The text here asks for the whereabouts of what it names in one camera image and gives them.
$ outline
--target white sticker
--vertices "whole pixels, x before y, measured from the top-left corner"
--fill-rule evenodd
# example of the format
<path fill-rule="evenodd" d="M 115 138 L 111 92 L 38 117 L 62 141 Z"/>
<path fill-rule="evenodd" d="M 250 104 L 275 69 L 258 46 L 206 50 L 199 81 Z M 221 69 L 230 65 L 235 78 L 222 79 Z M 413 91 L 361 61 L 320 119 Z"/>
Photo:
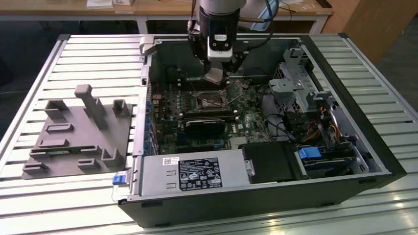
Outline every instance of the white sticker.
<path fill-rule="evenodd" d="M 179 158 L 163 158 L 163 165 L 179 165 Z"/>
<path fill-rule="evenodd" d="M 217 179 L 217 180 L 209 180 L 209 184 L 217 184 L 217 183 L 221 183 L 221 179 Z"/>
<path fill-rule="evenodd" d="M 134 14 L 134 11 L 115 11 L 115 14 Z"/>

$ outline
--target metal frame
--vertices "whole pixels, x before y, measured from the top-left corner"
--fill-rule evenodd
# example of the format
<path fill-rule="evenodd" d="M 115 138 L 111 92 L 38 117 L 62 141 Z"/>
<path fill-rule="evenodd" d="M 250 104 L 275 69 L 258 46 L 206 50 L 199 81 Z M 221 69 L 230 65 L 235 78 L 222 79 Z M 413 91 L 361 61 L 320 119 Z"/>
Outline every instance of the metal frame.
<path fill-rule="evenodd" d="M 138 48 L 139 43 L 133 43 L 133 38 L 139 41 L 141 35 L 74 35 L 78 44 L 67 44 L 68 55 L 75 54 L 75 48 L 88 46 L 106 49 L 110 53 L 122 50 L 134 53 L 131 48 Z M 337 71 L 349 92 L 354 94 L 369 120 L 374 124 L 385 142 L 389 144 L 397 159 L 409 175 L 389 186 L 373 189 L 356 196 L 341 205 L 321 209 L 304 209 L 278 213 L 249 216 L 245 218 L 210 221 L 190 224 L 175 228 L 145 230 L 118 208 L 111 199 L 111 178 L 114 174 L 86 175 L 78 177 L 58 177 L 44 180 L 20 180 L 22 162 L 28 159 L 26 147 L 34 144 L 39 124 L 46 120 L 46 115 L 38 110 L 44 101 L 35 102 L 32 108 L 27 106 L 34 96 L 43 95 L 43 91 L 34 86 L 19 115 L 14 119 L 8 134 L 3 139 L 0 153 L 2 162 L 7 165 L 0 172 L 0 228 L 4 234 L 34 233 L 70 233 L 84 234 L 174 234 L 186 233 L 209 235 L 230 233 L 251 233 L 255 235 L 273 234 L 414 234 L 418 232 L 418 135 L 417 113 L 408 110 L 408 103 L 397 97 L 396 90 L 386 84 L 384 76 L 376 76 L 377 69 L 362 59 L 362 53 L 356 47 L 348 45 L 346 39 L 338 35 L 312 36 L 332 67 Z M 99 42 L 99 39 L 113 39 L 114 43 Z M 38 82 L 48 80 L 46 85 L 66 86 L 66 76 L 46 76 L 51 70 L 52 60 L 60 57 L 59 42 L 48 57 Z M 99 71 L 106 80 L 119 76 L 126 79 L 133 70 Z M 318 77 L 325 90 L 329 90 L 324 78 Z M 107 89 L 111 94 L 99 93 L 98 96 L 123 96 L 130 102 L 137 103 L 137 96 L 126 88 Z M 129 159 L 127 166 L 133 166 L 135 159 Z M 129 194 L 127 188 L 119 188 L 118 193 Z"/>
<path fill-rule="evenodd" d="M 275 21 L 314 21 L 313 27 L 309 33 L 321 33 L 325 28 L 330 15 L 317 16 L 277 16 Z M 147 21 L 186 21 L 189 16 L 137 16 L 138 29 L 142 34 L 149 34 Z"/>
<path fill-rule="evenodd" d="M 50 53 L 50 56 L 47 58 L 46 64 L 39 72 L 39 75 L 36 77 L 36 80 L 34 82 L 34 85 L 31 87 L 31 90 L 27 94 L 27 97 L 23 101 L 23 104 L 18 110 L 16 116 L 12 120 L 12 123 L 7 129 L 7 132 L 3 136 L 2 142 L 0 142 L 0 172 L 3 170 L 3 167 L 6 165 L 7 156 L 14 148 L 14 145 L 18 141 L 18 138 L 20 136 L 20 132 L 23 129 L 23 123 L 28 120 L 28 111 L 34 108 L 34 100 L 36 100 L 38 97 L 38 90 L 42 89 L 43 84 L 46 83 L 48 76 L 52 72 L 52 68 L 58 62 L 59 55 L 62 51 L 64 50 L 67 42 L 66 41 L 58 41 L 52 51 Z"/>

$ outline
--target warning label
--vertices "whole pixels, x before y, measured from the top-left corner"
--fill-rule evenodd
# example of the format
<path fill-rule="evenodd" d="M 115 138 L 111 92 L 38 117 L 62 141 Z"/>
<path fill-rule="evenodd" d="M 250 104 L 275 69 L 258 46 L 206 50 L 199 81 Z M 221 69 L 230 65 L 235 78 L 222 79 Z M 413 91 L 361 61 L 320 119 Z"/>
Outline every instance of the warning label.
<path fill-rule="evenodd" d="M 179 161 L 179 179 L 182 191 L 221 188 L 218 158 Z"/>

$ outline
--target slotted metal table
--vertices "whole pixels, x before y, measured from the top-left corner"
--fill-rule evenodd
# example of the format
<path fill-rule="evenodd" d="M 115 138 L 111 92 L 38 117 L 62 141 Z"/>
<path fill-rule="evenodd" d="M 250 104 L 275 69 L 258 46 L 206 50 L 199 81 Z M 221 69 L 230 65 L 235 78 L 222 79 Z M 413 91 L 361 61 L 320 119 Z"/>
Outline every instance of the slotted metal table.
<path fill-rule="evenodd" d="M 418 115 L 350 39 L 338 35 L 312 38 L 409 173 L 393 184 L 330 207 L 143 229 L 113 200 L 114 173 L 20 179 L 47 119 L 43 108 L 48 99 L 64 99 L 67 106 L 82 105 L 74 88 L 91 84 L 93 95 L 103 104 L 125 99 L 137 105 L 143 67 L 141 38 L 72 35 L 58 40 L 0 143 L 0 234 L 418 233 Z M 328 89 L 321 73 L 316 73 Z M 133 164 L 135 124 L 133 117 L 127 167 Z"/>

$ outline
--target blue tab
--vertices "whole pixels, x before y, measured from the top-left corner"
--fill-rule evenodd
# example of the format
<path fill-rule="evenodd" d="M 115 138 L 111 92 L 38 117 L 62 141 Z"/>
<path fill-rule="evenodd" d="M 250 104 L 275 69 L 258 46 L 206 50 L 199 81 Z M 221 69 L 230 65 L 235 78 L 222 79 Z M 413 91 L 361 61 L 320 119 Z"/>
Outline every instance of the blue tab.
<path fill-rule="evenodd" d="M 113 185 L 126 185 L 126 175 L 115 175 L 113 178 Z"/>
<path fill-rule="evenodd" d="M 298 153 L 300 153 L 300 156 L 301 156 L 302 159 L 305 159 L 305 158 L 320 158 L 320 157 L 322 157 L 318 147 L 306 147 L 306 148 L 302 148 L 302 149 L 298 151 Z"/>

